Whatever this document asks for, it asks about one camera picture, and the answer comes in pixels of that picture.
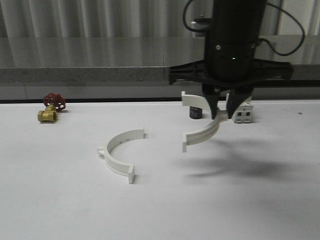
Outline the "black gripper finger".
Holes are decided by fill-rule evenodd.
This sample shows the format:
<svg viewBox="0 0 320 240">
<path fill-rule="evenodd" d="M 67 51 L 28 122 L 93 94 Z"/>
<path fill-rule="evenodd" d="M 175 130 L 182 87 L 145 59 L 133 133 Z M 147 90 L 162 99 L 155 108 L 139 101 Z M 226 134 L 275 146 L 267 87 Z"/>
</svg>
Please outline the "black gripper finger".
<svg viewBox="0 0 320 240">
<path fill-rule="evenodd" d="M 230 90 L 226 101 L 228 118 L 231 119 L 237 108 L 249 97 L 252 96 L 253 87 L 238 87 Z"/>
<path fill-rule="evenodd" d="M 201 88 L 203 97 L 206 99 L 210 108 L 211 119 L 214 120 L 217 115 L 218 101 L 220 98 L 220 89 L 216 88 L 213 85 L 204 83 L 201 85 Z"/>
</svg>

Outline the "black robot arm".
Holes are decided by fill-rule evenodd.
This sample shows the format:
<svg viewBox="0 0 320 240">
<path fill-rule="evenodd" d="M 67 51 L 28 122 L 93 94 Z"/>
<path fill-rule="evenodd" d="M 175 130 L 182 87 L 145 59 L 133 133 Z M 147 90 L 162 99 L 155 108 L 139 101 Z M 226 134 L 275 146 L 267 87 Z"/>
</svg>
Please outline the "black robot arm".
<svg viewBox="0 0 320 240">
<path fill-rule="evenodd" d="M 254 58 L 266 5 L 265 0 L 215 0 L 210 24 L 204 29 L 204 59 L 169 69 L 170 84 L 202 84 L 213 119 L 221 92 L 230 91 L 226 110 L 231 118 L 252 95 L 256 83 L 292 77 L 294 69 L 289 62 Z"/>
</svg>

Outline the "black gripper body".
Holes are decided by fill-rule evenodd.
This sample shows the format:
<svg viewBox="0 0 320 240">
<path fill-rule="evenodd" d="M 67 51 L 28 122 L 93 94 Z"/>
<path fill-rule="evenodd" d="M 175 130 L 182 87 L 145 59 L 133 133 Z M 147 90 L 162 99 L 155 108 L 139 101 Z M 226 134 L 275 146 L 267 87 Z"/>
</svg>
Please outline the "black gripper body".
<svg viewBox="0 0 320 240">
<path fill-rule="evenodd" d="M 206 41 L 204 59 L 170 67 L 169 83 L 192 81 L 230 90 L 272 78 L 289 81 L 293 75 L 291 63 L 254 58 L 258 44 Z"/>
</svg>

